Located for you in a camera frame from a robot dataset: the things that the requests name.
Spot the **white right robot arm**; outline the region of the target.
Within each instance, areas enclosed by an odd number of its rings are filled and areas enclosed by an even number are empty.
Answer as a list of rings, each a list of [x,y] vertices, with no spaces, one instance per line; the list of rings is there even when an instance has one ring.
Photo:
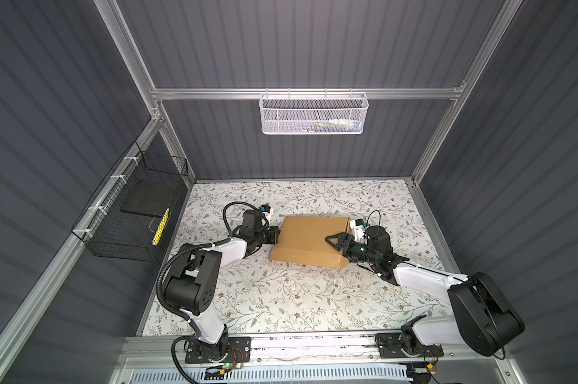
[[[491,357],[524,332],[524,320],[485,273],[450,274],[422,267],[397,254],[380,226],[367,227],[365,239],[360,243],[342,232],[326,241],[350,262],[367,263],[381,280],[421,291],[452,308],[450,315],[418,315],[402,325],[395,344],[408,357],[421,357],[444,345],[465,345]]]

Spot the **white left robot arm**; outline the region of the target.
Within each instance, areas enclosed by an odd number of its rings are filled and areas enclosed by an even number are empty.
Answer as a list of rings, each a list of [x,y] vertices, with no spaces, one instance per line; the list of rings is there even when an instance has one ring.
[[[229,346],[227,325],[212,307],[219,272],[265,244],[277,244],[279,235],[277,226],[267,225],[261,230],[240,226],[229,238],[216,243],[183,244],[159,271],[155,282],[159,303],[186,320],[201,344],[224,354]]]

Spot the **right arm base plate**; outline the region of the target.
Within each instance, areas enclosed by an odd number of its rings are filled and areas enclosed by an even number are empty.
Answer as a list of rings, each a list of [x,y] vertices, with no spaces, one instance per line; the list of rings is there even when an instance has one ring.
[[[381,358],[434,358],[444,356],[440,345],[425,346],[408,332],[383,332],[375,335],[375,346]]]

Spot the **brown cardboard box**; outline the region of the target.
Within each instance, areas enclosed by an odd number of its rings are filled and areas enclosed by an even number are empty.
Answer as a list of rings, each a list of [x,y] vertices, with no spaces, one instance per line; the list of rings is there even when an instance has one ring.
[[[307,267],[343,269],[349,260],[326,241],[326,237],[345,233],[349,218],[324,216],[287,216],[279,240],[271,249],[270,260]]]

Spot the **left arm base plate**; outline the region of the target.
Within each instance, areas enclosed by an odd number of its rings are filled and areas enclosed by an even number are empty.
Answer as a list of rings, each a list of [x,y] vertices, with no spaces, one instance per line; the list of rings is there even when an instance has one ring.
[[[186,364],[204,363],[248,363],[251,352],[250,337],[229,336],[221,337],[218,343],[208,344],[201,342],[196,337],[186,339],[183,351]]]

